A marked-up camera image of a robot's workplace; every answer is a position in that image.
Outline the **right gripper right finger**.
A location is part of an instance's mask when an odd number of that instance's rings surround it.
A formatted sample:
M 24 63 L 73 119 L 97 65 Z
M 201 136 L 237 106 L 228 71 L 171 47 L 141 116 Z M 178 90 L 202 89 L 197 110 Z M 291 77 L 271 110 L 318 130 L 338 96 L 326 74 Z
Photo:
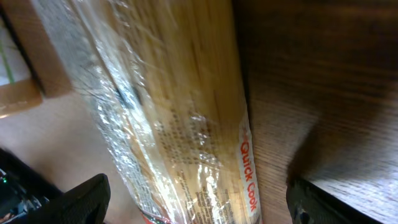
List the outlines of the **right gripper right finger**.
M 311 182 L 287 182 L 286 202 L 294 224 L 381 224 Z

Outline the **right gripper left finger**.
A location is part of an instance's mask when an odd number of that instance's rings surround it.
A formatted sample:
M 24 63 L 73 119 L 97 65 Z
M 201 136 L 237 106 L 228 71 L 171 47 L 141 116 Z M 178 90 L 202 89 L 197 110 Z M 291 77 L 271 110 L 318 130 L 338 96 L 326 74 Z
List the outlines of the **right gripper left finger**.
M 103 224 L 110 198 L 107 175 L 97 174 L 10 224 Z

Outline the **red spaghetti packet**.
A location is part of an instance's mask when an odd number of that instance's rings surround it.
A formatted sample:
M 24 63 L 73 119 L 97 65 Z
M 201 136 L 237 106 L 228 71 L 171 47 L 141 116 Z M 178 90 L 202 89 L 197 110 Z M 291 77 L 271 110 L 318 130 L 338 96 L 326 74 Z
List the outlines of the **red spaghetti packet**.
M 230 0 L 33 5 L 146 223 L 262 222 Z

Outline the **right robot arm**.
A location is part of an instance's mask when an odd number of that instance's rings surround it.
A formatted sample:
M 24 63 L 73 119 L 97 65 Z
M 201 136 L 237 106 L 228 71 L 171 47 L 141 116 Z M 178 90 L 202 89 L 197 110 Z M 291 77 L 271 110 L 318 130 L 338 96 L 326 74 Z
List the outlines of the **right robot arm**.
M 97 174 L 63 193 L 7 151 L 1 151 L 1 223 L 103 223 L 111 190 Z M 293 223 L 375 223 L 301 178 L 290 180 L 286 201 Z

